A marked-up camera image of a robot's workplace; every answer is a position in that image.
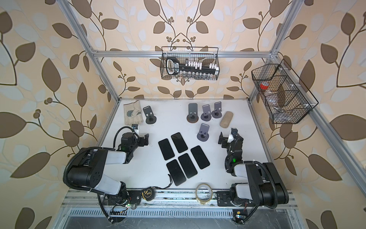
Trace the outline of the beige oval sponge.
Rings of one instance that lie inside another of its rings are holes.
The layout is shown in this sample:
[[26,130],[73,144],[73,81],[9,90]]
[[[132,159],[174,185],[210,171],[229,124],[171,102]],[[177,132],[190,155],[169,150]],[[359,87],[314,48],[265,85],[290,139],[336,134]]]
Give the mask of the beige oval sponge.
[[222,128],[228,128],[230,126],[230,123],[233,119],[234,114],[230,111],[227,111],[224,116],[222,117],[222,120],[220,122],[220,127]]

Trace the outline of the grey phone stand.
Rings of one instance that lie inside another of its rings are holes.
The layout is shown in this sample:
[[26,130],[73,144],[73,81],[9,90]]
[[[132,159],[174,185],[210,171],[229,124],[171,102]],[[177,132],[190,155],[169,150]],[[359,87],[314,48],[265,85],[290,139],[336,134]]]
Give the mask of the grey phone stand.
[[206,122],[210,121],[212,119],[210,105],[209,104],[203,105],[202,109],[203,113],[201,114],[201,119]]

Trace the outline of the phone with purple case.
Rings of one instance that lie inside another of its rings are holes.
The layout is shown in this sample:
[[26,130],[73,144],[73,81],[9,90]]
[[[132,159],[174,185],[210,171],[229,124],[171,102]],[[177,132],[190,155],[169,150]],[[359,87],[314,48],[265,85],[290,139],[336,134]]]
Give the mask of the phone with purple case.
[[186,182],[186,177],[176,159],[168,162],[166,166],[176,186],[180,186]]

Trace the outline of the aluminium front rail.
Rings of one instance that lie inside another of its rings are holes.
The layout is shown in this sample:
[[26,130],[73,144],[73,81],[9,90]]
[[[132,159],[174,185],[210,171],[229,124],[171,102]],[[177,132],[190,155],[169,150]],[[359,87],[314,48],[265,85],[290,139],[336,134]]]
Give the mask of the aluminium front rail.
[[[164,189],[156,190],[155,198],[152,201],[146,201],[140,198],[140,191],[136,189],[129,189],[128,193],[132,200],[128,201],[136,208],[173,208],[173,209],[193,209],[193,208],[241,208],[253,207],[254,202],[247,200],[241,205],[234,204],[230,200],[229,191],[226,189],[213,190],[213,197],[211,201],[205,205],[198,203],[195,198],[194,189]],[[99,207],[97,194],[86,191],[70,190],[66,194],[62,202],[62,207]]]

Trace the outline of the black phone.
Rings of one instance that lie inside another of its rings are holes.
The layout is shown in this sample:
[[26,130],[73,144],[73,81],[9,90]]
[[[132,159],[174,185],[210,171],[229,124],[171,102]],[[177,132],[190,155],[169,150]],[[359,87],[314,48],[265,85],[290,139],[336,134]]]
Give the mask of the black phone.
[[172,139],[178,153],[183,153],[188,150],[188,146],[187,146],[186,142],[184,141],[181,133],[178,132],[178,133],[171,135],[171,139]]
[[200,169],[205,169],[210,166],[210,162],[200,146],[192,148],[191,153]]
[[174,151],[167,138],[159,141],[158,145],[159,145],[159,148],[161,150],[161,153],[162,153],[165,161],[168,161],[168,160],[174,158],[174,156],[175,156]]

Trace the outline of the black yellow tape measure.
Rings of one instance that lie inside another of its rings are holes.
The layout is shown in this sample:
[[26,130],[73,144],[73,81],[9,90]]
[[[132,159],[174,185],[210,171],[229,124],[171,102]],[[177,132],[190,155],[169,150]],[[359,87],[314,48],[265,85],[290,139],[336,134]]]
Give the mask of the black yellow tape measure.
[[155,190],[153,187],[148,187],[142,190],[142,198],[146,201],[152,201],[155,198]]

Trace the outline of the dark grey back stand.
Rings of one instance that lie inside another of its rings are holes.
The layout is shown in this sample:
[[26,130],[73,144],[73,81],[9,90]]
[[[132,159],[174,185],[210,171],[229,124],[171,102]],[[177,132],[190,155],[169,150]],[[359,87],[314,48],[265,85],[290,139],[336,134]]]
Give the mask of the dark grey back stand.
[[146,106],[143,108],[143,112],[145,114],[145,122],[146,124],[149,124],[149,125],[152,125],[156,122],[157,118],[156,116],[154,115],[153,111],[152,111],[152,108],[150,106]]

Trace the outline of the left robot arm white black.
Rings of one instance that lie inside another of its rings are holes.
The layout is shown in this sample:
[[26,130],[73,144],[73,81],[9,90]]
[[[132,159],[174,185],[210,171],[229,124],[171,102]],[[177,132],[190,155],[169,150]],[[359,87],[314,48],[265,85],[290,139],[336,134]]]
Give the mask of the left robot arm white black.
[[128,164],[135,150],[147,145],[149,134],[139,136],[137,124],[121,127],[114,136],[112,148],[81,148],[66,165],[63,182],[71,189],[107,195],[124,203],[129,199],[126,184],[106,175],[105,166]]

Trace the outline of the black tool in basket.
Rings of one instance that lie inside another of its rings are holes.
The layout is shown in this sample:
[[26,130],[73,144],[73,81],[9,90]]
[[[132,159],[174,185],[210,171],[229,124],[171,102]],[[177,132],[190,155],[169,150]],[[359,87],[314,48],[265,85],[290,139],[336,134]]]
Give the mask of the black tool in basket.
[[219,75],[220,72],[220,68],[216,64],[210,63],[208,66],[205,66],[203,62],[189,61],[188,59],[179,61],[176,57],[167,57],[165,69],[169,75],[191,77],[211,77]]

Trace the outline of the lilac back right stand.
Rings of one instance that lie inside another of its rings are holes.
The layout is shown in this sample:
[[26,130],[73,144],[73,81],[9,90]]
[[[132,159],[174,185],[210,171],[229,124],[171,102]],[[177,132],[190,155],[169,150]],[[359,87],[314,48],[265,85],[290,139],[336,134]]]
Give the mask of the lilac back right stand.
[[202,142],[206,142],[209,139],[209,133],[208,133],[209,128],[210,128],[209,125],[202,123],[200,125],[200,129],[197,134],[197,139]]

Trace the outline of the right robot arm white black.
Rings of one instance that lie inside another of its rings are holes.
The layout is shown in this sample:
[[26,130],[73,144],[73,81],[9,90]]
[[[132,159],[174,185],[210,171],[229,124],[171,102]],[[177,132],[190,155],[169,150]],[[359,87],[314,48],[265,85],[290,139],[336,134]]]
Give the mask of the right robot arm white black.
[[241,177],[244,183],[234,183],[229,189],[232,205],[241,206],[251,202],[255,206],[275,209],[289,202],[289,193],[272,162],[261,163],[256,160],[243,160],[243,142],[236,128],[228,137],[220,133],[218,144],[226,149],[225,170],[234,177]]

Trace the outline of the beige work glove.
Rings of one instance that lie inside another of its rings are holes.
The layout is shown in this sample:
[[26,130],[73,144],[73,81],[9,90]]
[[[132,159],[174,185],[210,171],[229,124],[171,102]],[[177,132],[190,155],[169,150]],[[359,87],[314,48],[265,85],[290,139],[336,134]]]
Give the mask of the beige work glove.
[[140,101],[124,104],[124,124],[126,126],[131,126],[133,124],[142,124],[143,123],[143,115],[141,110]]

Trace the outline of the clear tape roll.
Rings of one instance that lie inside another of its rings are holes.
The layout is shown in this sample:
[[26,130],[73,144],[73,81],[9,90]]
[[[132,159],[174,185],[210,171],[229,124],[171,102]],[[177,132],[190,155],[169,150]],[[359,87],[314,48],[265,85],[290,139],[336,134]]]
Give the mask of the clear tape roll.
[[206,183],[199,184],[195,189],[195,198],[202,205],[209,203],[213,194],[212,188]]

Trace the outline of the phone with green case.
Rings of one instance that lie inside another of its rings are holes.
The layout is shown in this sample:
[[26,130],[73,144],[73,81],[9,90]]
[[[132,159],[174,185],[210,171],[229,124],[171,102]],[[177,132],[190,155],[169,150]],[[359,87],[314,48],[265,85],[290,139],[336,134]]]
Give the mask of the phone with green case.
[[178,157],[178,160],[183,168],[183,171],[187,178],[192,178],[198,174],[191,158],[187,153]]

